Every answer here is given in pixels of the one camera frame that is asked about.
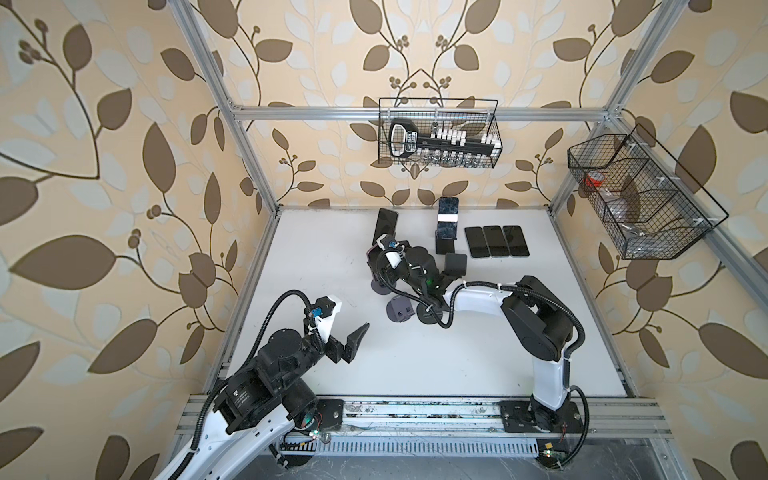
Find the black phone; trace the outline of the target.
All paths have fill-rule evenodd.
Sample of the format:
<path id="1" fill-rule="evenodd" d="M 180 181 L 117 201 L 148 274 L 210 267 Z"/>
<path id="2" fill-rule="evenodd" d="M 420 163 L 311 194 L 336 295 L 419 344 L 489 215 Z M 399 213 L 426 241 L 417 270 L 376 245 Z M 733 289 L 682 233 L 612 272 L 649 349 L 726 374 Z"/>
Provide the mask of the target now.
<path id="1" fill-rule="evenodd" d="M 464 233 L 472 258 L 489 258 L 491 256 L 482 227 L 465 227 Z"/>

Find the green phone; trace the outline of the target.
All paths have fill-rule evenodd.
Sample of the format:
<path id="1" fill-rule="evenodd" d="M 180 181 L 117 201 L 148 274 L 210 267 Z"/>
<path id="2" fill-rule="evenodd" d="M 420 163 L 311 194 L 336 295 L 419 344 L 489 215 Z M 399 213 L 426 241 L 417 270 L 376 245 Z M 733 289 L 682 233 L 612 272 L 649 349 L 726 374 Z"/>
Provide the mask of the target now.
<path id="1" fill-rule="evenodd" d="M 484 226 L 483 233 L 492 257 L 501 258 L 510 255 L 509 247 L 501 226 Z"/>

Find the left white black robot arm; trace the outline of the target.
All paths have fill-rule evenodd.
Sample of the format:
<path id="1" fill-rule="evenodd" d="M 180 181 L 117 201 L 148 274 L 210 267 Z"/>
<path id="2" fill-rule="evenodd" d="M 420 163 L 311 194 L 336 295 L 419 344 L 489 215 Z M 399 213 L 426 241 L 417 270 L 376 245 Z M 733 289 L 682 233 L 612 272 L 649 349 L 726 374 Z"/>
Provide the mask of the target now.
<path id="1" fill-rule="evenodd" d="M 303 304 L 303 329 L 266 332 L 290 297 Z M 159 473 L 161 479 L 233 479 L 254 458 L 270 451 L 284 466 L 280 450 L 291 433 L 306 442 L 330 440 L 341 423 L 340 401 L 322 401 L 303 376 L 322 359 L 352 362 L 370 326 L 363 324 L 339 341 L 332 334 L 342 303 L 332 296 L 311 301 L 302 291 L 282 293 L 267 312 L 243 364 L 219 380 L 207 395 L 192 437 Z"/>

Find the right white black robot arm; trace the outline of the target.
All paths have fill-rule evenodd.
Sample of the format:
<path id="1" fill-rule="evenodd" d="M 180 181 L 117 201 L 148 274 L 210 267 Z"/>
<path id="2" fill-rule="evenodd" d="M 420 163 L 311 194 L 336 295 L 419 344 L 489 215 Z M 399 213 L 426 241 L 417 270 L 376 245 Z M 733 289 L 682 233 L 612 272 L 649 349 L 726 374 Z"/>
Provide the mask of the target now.
<path id="1" fill-rule="evenodd" d="M 445 255 L 439 269 L 423 247 L 385 235 L 366 253 L 375 289 L 391 293 L 392 318 L 416 316 L 426 325 L 448 329 L 458 312 L 483 313 L 507 321 L 522 348 L 532 357 L 533 392 L 523 420 L 542 431 L 565 421 L 572 354 L 586 340 L 573 312 L 538 278 L 527 275 L 514 284 L 464 279 L 467 256 Z"/>

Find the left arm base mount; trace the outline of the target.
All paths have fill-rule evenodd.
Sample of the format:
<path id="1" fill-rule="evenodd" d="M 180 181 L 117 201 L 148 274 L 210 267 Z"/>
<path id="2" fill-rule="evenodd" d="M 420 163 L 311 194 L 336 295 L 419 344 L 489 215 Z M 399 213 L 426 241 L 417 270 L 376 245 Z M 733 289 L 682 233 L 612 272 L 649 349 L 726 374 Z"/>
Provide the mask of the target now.
<path id="1" fill-rule="evenodd" d="M 344 406 L 341 398 L 312 400 L 294 416 L 294 430 L 303 434 L 337 431 L 343 423 Z"/>

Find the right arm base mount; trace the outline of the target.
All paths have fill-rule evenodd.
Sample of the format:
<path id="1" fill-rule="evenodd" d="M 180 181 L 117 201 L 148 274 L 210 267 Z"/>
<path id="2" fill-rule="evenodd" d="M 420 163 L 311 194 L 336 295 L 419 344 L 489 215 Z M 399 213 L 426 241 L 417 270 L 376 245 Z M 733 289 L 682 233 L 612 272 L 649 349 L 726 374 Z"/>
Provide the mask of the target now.
<path id="1" fill-rule="evenodd" d="M 562 435 L 584 430 L 582 414 L 569 397 L 558 410 L 551 410 L 533 398 L 500 401 L 498 406 L 506 433 Z"/>

